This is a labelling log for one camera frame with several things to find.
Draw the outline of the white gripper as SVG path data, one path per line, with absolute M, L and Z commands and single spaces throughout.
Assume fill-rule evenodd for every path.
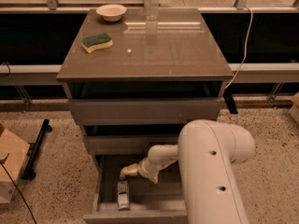
M 127 176 L 137 176 L 138 173 L 154 184 L 158 184 L 159 170 L 155 164 L 150 162 L 149 158 L 143 159 L 139 164 L 133 163 L 123 167 L 120 171 L 120 180 L 124 180 Z

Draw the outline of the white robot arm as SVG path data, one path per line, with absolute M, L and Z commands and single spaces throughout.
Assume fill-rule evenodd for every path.
M 120 177 L 141 175 L 153 183 L 173 163 L 180 171 L 188 224 L 249 224 L 232 165 L 254 156 L 248 130 L 199 119 L 186 124 L 175 145 L 155 145 L 148 156 L 121 169 Z

